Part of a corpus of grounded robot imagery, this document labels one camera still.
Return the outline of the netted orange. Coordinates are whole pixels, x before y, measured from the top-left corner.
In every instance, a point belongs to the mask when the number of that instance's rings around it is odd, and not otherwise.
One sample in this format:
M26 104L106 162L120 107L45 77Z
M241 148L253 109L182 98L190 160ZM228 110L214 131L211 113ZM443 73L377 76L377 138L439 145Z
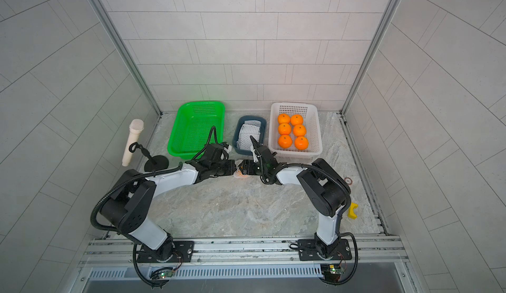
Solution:
M304 125L297 124L297 125L294 125L294 127L293 127L293 134L296 137L306 136L307 130Z
M286 136L290 135L291 131L292 131L292 128L291 128L291 125L289 123L281 123L278 126L278 132L282 136L284 136L284 135L286 135Z
M241 170L241 165L242 163L244 162L245 160L243 159L238 159L235 161L235 166L236 166L236 171L234 172L233 176L235 178L240 178L240 179L244 179L244 178L249 178L250 175L247 175L247 174L243 174L242 173L242 170Z
M282 149L288 149L292 146L293 140L290 135L283 134L279 136L278 145Z
M300 150L300 151L306 150L309 147L309 141L304 136L297 137L294 140L293 144L294 144L295 148L298 149L298 150Z
M303 119L303 117L301 115L293 115L293 116L291 116L290 123L293 126L301 125L301 124L303 124L303 122L304 122L304 119Z

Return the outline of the white foam net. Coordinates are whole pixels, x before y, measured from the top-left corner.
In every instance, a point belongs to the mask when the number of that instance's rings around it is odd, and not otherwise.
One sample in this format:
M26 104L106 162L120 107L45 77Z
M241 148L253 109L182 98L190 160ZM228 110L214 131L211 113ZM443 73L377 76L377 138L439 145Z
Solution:
M252 129L244 129L239 132L239 137L237 140L237 147L240 150L247 150L250 151L252 147L252 140L251 137L253 137L256 141L259 141L260 139L260 131L259 132L253 132Z
M253 132L259 132L262 123L259 120L245 120L243 126L247 129L252 129Z

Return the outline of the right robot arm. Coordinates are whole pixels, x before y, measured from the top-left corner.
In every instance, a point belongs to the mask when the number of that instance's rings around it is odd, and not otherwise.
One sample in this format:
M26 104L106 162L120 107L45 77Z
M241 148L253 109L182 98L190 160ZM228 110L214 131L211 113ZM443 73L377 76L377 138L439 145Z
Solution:
M257 175L264 185L296 184L303 188L319 212L314 239L298 240L289 248L299 253L313 253L321 260L338 260L324 267L321 282L339 286L349 282L358 269L358 244L351 232L340 232L343 214L351 205L351 189L323 158L311 164L279 163L275 153L253 136L251 151Z

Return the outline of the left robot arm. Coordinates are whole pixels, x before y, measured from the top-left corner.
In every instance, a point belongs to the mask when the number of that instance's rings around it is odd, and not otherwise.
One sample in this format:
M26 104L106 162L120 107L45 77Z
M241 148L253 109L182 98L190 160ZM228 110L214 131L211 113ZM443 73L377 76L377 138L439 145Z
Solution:
M173 237L150 219L152 202L170 191L199 184L209 178L228 177L235 171L229 159L230 145L217 140L210 128L204 147L190 160L173 169L147 173L128 170L94 206L90 222L102 231L118 232L141 246L141 253L166 262L175 255Z

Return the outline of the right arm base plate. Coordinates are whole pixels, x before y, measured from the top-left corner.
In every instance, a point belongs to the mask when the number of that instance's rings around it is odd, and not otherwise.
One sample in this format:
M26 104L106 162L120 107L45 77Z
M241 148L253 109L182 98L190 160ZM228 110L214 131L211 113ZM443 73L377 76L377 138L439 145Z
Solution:
M351 247L348 240L342 238L327 245L320 239L300 239L289 245L291 250L299 253L300 261L318 260L352 260Z

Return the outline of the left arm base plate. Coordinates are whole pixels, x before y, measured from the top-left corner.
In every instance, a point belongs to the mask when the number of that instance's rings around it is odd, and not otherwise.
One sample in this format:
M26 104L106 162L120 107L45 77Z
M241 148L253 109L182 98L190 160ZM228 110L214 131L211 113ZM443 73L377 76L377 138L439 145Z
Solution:
M153 250L142 244L137 250L137 261L140 263L188 263L192 259L194 246L193 241L172 241Z

